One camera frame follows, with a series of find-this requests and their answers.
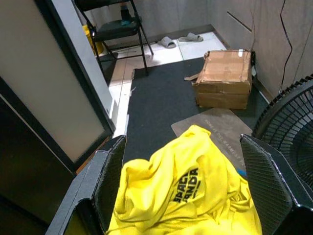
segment floor mat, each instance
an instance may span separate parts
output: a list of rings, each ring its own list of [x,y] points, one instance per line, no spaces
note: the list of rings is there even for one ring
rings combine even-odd
[[[208,109],[196,105],[191,83],[184,81],[203,67],[203,59],[193,59],[135,70],[128,114],[127,143],[124,162],[150,156],[176,136],[171,128]],[[253,87],[246,110],[233,111],[253,129],[267,103]]]
[[[211,132],[211,139],[236,169],[246,171],[240,146],[240,134],[251,135],[252,130],[229,109],[209,109],[172,125],[177,137],[191,125]]]

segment yellow container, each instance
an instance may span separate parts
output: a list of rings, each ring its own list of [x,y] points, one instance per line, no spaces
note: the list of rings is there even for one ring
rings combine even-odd
[[[94,48],[93,48],[93,44],[92,44],[92,40],[91,40],[91,36],[90,36],[90,31],[89,31],[87,25],[83,25],[83,30],[85,32],[86,37],[88,38],[88,41],[89,41],[89,44],[90,44],[90,46],[91,46],[91,48],[93,50],[93,53],[95,54],[95,51],[94,51]],[[98,43],[95,43],[95,44],[96,44],[98,53],[99,54],[102,53],[104,51],[102,43],[98,42]]]

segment dark gray carpet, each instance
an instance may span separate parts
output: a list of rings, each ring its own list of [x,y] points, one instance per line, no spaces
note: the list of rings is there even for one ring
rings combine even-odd
[[[176,136],[171,125],[206,108],[196,105],[191,83],[185,76],[198,73],[203,59],[193,59],[135,70],[129,102],[129,123],[124,162],[150,156]],[[233,112],[251,129],[267,103],[253,87],[246,110]]]

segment black cable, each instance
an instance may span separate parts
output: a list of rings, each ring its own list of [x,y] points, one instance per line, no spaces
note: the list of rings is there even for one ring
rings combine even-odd
[[[283,12],[283,9],[284,9],[284,6],[285,6],[285,2],[286,2],[286,0],[284,0],[282,9],[281,9],[281,11],[280,11],[280,20],[281,20],[281,22],[282,22],[283,29],[284,29],[284,32],[285,32],[285,36],[286,36],[286,38],[287,38],[287,41],[288,41],[288,43],[289,43],[289,46],[290,46],[291,50],[290,50],[290,53],[289,53],[289,55],[288,55],[288,57],[287,57],[287,60],[286,60],[286,62],[285,62],[285,65],[284,65],[283,79],[282,79],[282,83],[280,84],[280,88],[279,88],[279,92],[278,92],[278,93],[280,93],[280,92],[282,91],[282,87],[283,87],[283,83],[284,83],[284,79],[285,79],[286,65],[287,65],[287,62],[288,62],[288,60],[289,60],[289,58],[290,58],[290,56],[291,56],[291,53],[292,53],[292,45],[291,45],[291,43],[290,43],[288,34],[287,34],[287,32],[286,32],[286,28],[285,28],[285,25],[284,25],[284,21],[283,21],[283,18],[282,18],[282,12]]]

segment black fan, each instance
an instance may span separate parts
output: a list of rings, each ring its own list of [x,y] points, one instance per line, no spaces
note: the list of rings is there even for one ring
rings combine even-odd
[[[313,189],[313,74],[281,92],[252,135],[279,150]]]

